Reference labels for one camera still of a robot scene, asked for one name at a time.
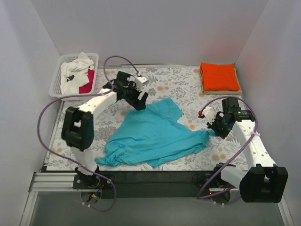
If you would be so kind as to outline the teal t shirt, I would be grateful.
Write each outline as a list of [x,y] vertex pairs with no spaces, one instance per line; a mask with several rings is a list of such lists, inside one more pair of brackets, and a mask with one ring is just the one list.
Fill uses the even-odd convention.
[[171,99],[165,98],[146,105],[144,110],[130,110],[123,123],[106,143],[105,156],[98,165],[116,167],[146,163],[152,167],[203,151],[210,129],[192,131],[178,123],[183,112]]

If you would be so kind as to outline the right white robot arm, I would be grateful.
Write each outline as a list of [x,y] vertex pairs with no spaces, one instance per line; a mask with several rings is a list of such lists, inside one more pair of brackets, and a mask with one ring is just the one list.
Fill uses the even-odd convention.
[[218,112],[208,123],[217,136],[225,138],[230,132],[242,145],[241,153],[247,170],[239,170],[230,163],[219,163],[214,168],[213,183],[218,187],[231,184],[239,190],[244,202],[279,203],[282,199],[288,172],[279,167],[266,150],[257,132],[257,119],[249,110],[236,113]]

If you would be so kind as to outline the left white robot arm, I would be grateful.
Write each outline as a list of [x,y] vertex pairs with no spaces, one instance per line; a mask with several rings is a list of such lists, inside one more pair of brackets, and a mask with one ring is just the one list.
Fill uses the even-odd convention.
[[146,108],[148,93],[142,93],[148,80],[143,76],[134,77],[119,71],[117,77],[109,80],[99,92],[99,95],[78,107],[68,107],[65,113],[61,137],[71,148],[78,167],[75,171],[80,182],[88,188],[96,188],[100,184],[99,167],[97,166],[90,146],[93,143],[94,122],[98,115],[119,100],[126,100],[134,109],[140,111]]

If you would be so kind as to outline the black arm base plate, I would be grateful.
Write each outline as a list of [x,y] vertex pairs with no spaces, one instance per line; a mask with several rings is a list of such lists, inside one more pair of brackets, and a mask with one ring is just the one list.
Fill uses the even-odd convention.
[[[213,175],[213,171],[102,171],[110,179],[94,178],[92,185],[87,185],[83,176],[75,175],[72,188],[81,191],[98,190],[102,185],[102,198],[114,197],[112,181],[117,190],[117,198],[182,198],[196,197],[202,185]],[[215,178],[202,195],[229,187],[226,182],[217,182]]]

